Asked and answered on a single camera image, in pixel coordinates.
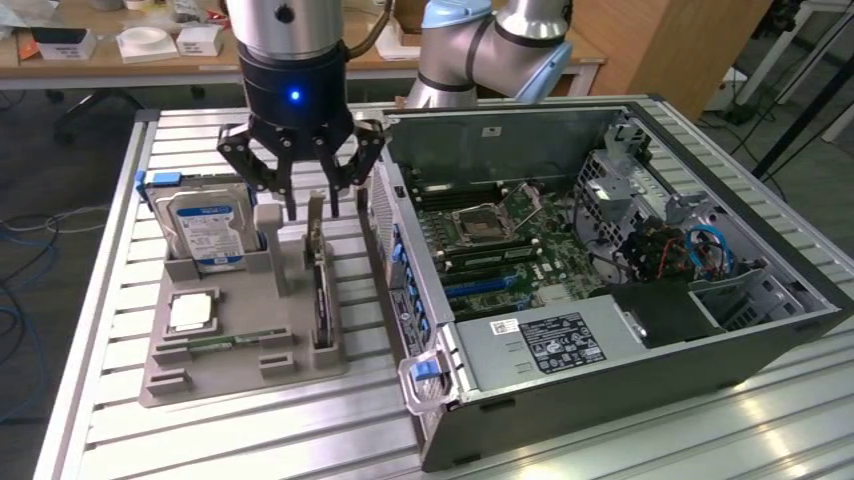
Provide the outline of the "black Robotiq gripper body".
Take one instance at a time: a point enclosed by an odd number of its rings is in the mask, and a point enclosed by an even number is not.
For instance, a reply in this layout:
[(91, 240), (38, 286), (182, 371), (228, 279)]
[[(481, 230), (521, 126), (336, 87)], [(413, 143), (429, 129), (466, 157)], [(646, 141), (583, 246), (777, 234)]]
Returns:
[(280, 60), (238, 45), (244, 91), (252, 114), (292, 135), (295, 159), (314, 160), (314, 138), (336, 150), (354, 132), (347, 107), (347, 47), (338, 43), (322, 55)]

